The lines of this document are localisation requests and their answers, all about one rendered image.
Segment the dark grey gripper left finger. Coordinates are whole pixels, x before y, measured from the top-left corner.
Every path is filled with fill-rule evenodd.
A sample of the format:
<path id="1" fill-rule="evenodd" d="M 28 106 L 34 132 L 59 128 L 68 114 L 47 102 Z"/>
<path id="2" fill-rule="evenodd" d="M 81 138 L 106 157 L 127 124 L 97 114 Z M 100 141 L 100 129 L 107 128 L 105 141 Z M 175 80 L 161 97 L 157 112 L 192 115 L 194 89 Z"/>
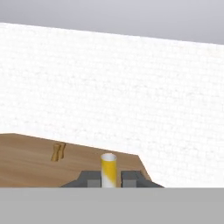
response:
<path id="1" fill-rule="evenodd" d="M 102 176 L 100 171 L 82 171 L 80 176 L 69 183 L 63 185 L 63 187 L 102 187 Z"/>

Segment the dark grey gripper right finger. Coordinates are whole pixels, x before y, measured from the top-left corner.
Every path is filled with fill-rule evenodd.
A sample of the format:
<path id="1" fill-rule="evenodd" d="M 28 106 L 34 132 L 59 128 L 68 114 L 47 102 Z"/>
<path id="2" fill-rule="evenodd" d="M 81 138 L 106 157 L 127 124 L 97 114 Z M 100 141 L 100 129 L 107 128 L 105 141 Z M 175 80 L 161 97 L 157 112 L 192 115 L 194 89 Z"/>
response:
<path id="1" fill-rule="evenodd" d="M 155 188 L 161 185 L 152 182 L 145 178 L 145 176 L 140 171 L 121 171 L 121 187 L 122 188 L 138 188 L 138 187 L 149 187 Z"/>

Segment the yellow and white striped straw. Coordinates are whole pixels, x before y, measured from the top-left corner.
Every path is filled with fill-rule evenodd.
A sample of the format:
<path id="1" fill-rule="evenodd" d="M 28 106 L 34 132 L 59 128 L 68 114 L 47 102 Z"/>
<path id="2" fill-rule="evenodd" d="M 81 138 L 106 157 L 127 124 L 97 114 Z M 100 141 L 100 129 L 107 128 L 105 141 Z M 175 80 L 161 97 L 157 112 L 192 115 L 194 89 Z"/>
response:
<path id="1" fill-rule="evenodd" d="M 116 187 L 117 167 L 116 155 L 105 153 L 101 155 L 101 186 L 104 188 Z"/>

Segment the brown glass cup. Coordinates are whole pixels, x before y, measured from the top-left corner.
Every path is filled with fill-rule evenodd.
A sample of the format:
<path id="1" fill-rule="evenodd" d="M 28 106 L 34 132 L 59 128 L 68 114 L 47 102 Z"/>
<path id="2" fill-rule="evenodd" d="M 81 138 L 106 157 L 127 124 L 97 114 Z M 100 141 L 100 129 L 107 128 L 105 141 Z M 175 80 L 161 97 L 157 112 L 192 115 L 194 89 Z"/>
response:
<path id="1" fill-rule="evenodd" d="M 64 158 L 64 152 L 65 152 L 66 144 L 65 143 L 55 143 L 53 145 L 53 153 L 51 160 L 53 162 L 57 162 L 60 159 Z"/>

